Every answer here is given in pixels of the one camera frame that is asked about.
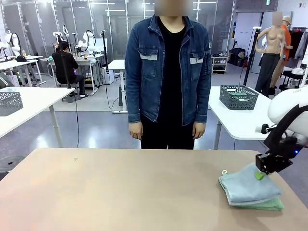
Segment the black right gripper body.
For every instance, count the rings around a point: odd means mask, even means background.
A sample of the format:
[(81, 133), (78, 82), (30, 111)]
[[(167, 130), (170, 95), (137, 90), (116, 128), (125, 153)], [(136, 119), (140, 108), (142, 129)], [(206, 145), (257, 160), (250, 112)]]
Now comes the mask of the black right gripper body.
[(296, 137), (286, 137), (269, 142), (270, 152), (275, 156), (282, 156), (286, 159), (295, 158), (303, 148), (304, 145), (300, 144)]

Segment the person's left hand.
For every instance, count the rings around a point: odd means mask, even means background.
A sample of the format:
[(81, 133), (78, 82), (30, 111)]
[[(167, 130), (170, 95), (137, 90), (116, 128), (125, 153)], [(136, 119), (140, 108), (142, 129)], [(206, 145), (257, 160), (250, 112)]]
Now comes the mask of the person's left hand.
[(205, 128), (206, 128), (206, 123), (194, 122), (192, 129), (193, 139), (195, 140), (201, 138), (205, 132)]

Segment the person's right hand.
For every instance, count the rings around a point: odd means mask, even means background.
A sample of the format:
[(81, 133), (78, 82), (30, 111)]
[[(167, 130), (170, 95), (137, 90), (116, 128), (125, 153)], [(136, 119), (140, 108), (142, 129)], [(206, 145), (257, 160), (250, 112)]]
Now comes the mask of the person's right hand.
[(138, 139), (141, 141), (143, 135), (143, 125), (141, 122), (129, 123), (129, 133), (132, 138)]

